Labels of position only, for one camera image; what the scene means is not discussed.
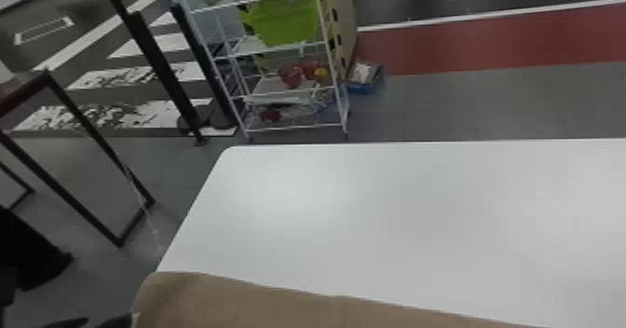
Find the pole base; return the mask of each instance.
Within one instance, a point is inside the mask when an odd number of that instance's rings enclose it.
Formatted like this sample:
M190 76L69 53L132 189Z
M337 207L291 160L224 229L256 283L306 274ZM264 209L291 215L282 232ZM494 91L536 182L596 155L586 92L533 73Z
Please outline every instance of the pole base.
M204 128L204 127L210 126L211 117L213 116L213 113L215 112L215 103L211 101L207 105L198 105L195 108L196 108L197 117L198 117L198 127ZM182 116L178 117L178 120L176 121L176 127L185 136L188 135L189 132L191 132L191 129L189 128L187 123L184 121Z

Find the red object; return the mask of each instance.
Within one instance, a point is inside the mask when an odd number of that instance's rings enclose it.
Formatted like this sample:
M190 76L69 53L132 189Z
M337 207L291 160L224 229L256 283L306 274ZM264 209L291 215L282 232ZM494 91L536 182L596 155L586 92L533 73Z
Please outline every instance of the red object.
M280 79L289 89L297 89L302 85L302 73L302 68L295 65L285 65L279 70Z
M319 61L305 61L300 64L307 80L315 80L315 71L321 68Z
M267 109L264 112L259 113L259 117L262 121L270 120L272 122L280 121L280 112L276 109Z

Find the black frame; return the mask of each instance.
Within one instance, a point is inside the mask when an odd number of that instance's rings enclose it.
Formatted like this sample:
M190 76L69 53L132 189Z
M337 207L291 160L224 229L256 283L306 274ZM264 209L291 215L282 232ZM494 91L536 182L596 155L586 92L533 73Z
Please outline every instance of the black frame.
M39 177L48 187L55 191L59 197L70 204L76 212L78 212L87 222L95 227L103 236L121 248L126 243L130 232L141 221L147 210L155 204L155 199L150 192L143 186L141 181L117 156L111 145L104 140L104 137L96 130L89 120L80 112L78 106L65 93L65 90L57 83L48 70L41 73L29 73L28 79L19 89L6 96L0 102L0 118L10 113L12 110L35 96L42 89L51 89L59 100L67 107L67 109L80 122L88 135L96 141L98 146L104 153L114 162L117 168L122 172L124 177L133 183L144 199L142 207L135 212L130 221L124 227L121 235L116 235L111 229L104 225L89 209L87 209L78 199L76 199L65 187L52 177L41 165L39 165L24 149L22 149L15 141L0 130L0 144L3 145L14 157L24 164L32 173Z
M28 198L28 196L34 193L34 189L24 180L22 180L17 173L13 172L11 169L8 168L7 165L3 164L2 161L0 161L0 171L4 172L5 175L7 175L11 180L13 180L16 184L20 185L24 189L20 196L15 199L15 201L13 201L11 205L0 205L0 209L7 209L12 212L15 210L15 208L18 207L18 205L20 205L21 202L23 202L26 198Z

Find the white floor stripe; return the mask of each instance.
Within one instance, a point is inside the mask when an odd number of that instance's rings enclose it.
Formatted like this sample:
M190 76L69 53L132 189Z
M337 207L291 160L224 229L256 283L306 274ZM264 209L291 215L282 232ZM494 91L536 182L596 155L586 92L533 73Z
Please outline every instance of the white floor stripe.
M381 31L381 30L404 29L404 28L410 28L414 26L443 24L446 22L480 21L480 20L486 20L486 19L512 17L512 16L524 15L524 14L546 13L546 12L555 12L555 11L560 11L560 10L581 9L581 8L589 8L589 7L602 7L602 6L620 5L624 3L626 3L626 0L597 0L597 1L589 1L589 2L570 3L570 4L564 4L564 5L555 5L555 6L499 10L495 12L485 12L485 13L454 16L454 17L443 17L443 18L434 18L434 19L427 19L427 20L412 20L412 21L403 21L403 22L392 22L388 24L361 26L359 28L359 32L367 33L367 32L372 32L372 31Z
M209 104L211 98L191 100L193 105ZM172 101L149 101L139 105L86 104L83 113L99 128L110 130L176 129L180 113ZM22 121L14 131L74 130L80 127L63 105L44 105ZM232 136L237 129L203 128L206 136Z
M176 22L176 19L174 19L174 16L171 15L171 13L167 12L163 14L162 16L158 17L155 21L153 21L152 24L150 24L150 27L155 28L157 26L170 25L175 22Z
M142 10L150 6L155 1L156 0L139 0L135 2L134 4L132 4L128 8L128 10L130 12ZM78 38L77 40L75 40L74 42L72 42L71 44L69 44L68 46L60 50L59 52L57 52L52 57L48 58L47 60L43 61L39 65L35 66L34 70L40 71L46 68L48 68L49 70L55 70L59 68L60 66L62 66L63 64L71 60L73 57L75 57L78 53L87 49L89 46L93 45L96 41L100 40L105 35L112 32L116 27L118 27L121 24L122 24L122 20L117 15L115 15L114 17L111 17L107 21L98 25L95 29L82 35L80 38Z
M195 61L176 62L170 64L170 66L181 82L202 81L205 79L202 70ZM148 83L156 78L157 75L150 66L97 70L80 76L67 89L103 89L135 86Z
M189 49L189 44L182 33L160 34L155 36L155 41L164 53ZM141 55L143 55L143 53L137 45L137 42L130 39L127 43L122 45L122 47L111 53L108 58L136 57Z

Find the black metal pole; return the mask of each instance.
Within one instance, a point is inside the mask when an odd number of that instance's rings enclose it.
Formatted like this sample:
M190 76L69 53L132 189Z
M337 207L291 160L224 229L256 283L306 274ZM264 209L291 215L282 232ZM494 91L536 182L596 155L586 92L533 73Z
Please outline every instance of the black metal pole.
M196 109L184 93L183 86L178 82L178 78L176 78L173 70L171 70L170 63L158 47L157 41L155 41L152 33L150 33L142 15L139 12L130 13L128 26L130 33L135 40L137 40L137 45L139 45L145 58L154 69L156 76L158 76L163 87L170 94L174 104L176 104L176 107L181 112L181 116L187 126L194 132L199 142L204 141L204 137L198 129L200 122Z
M119 17L126 24L150 66L152 66L159 81L174 101L176 108L181 113L183 122L186 124L181 131L184 133L191 131L196 137L197 145L205 144L206 140L199 128L206 126L210 121L211 113L203 113L202 118L200 118L191 101L189 101L189 97L184 93L183 86L178 82L178 78L171 69L170 63L158 47L152 33L150 33L150 29L145 24L142 15L139 12L129 14L121 0L110 1Z
M216 109L216 112L213 113L213 116L211 117L211 125L219 130L226 130L235 127L238 123L235 119L235 115L233 114L230 102L226 97L227 94L224 93L222 86L220 86L219 82L215 78L211 61L204 52L204 48L198 43L194 32L191 30L189 20L185 16L183 8L181 5L175 4L170 7L170 11L171 15L178 22L184 38L187 40L187 43L191 48L191 51L194 53L194 56L196 56L197 63L200 65L200 69L202 70L204 77L207 78L207 82L211 87L213 98L219 105L219 108Z
M52 177L44 168L26 153L17 143L0 130L0 144L3 145L22 164L26 165L37 177L39 177L50 189L59 195L65 202L70 204L87 222L94 226L103 236L109 239L117 247L121 247L123 242L116 237L109 228L96 218L83 204L80 203L70 192L67 191L57 180Z
M8 166L3 164L2 161L0 161L0 170L2 170L8 177L15 181L16 184L24 188L24 192L21 193L20 196L7 207L7 209L13 211L18 205L20 205L23 200L25 200L28 196L34 193L34 189L24 180L22 180L17 173L13 172L11 169L8 168Z
M74 117L80 122L80 124L85 128L89 136L93 138L94 141L98 144L98 146L106 153L106 155L116 164L117 168L124 174L127 180L132 182L137 190L142 194L143 198L146 202L152 206L155 203L154 197L148 192L148 190L143 186L142 182L139 181L137 176L130 170L129 167L124 165L122 161L116 154L116 151L113 150L111 145L104 140L104 137L100 134L96 128L93 127L91 122L85 117L85 115L78 109L74 101L65 93L65 90L54 80L52 75L48 73L49 77L49 87L54 92L54 94L59 98L59 100L67 107L67 109L74 115Z
M34 189L29 184L27 184L26 181L22 180L17 173L9 169L7 165L2 163L2 161L0 161L0 170L2 170L8 177L15 181L16 184L21 185L21 187L24 188L26 192L34 192Z

